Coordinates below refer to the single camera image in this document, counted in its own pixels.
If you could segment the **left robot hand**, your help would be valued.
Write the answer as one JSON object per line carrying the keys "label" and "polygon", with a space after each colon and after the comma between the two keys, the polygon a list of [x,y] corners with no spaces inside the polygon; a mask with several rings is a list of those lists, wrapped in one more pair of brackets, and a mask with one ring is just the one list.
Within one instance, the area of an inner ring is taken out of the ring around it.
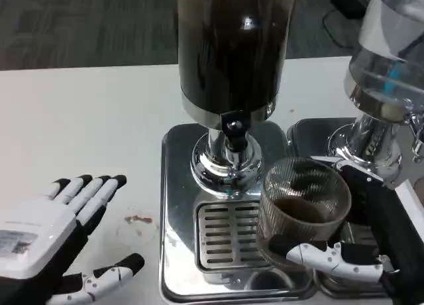
{"label": "left robot hand", "polygon": [[89,274],[67,274],[124,175],[61,178],[40,197],[1,210],[1,303],[94,304],[145,264],[132,253]]}

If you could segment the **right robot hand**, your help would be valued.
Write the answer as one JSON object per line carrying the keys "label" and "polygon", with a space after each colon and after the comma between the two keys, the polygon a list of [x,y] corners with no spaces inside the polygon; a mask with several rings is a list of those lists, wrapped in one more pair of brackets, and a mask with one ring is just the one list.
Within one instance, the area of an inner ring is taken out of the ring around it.
{"label": "right robot hand", "polygon": [[409,182],[391,189],[345,160],[285,158],[264,177],[258,234],[273,263],[423,303],[423,208]]}

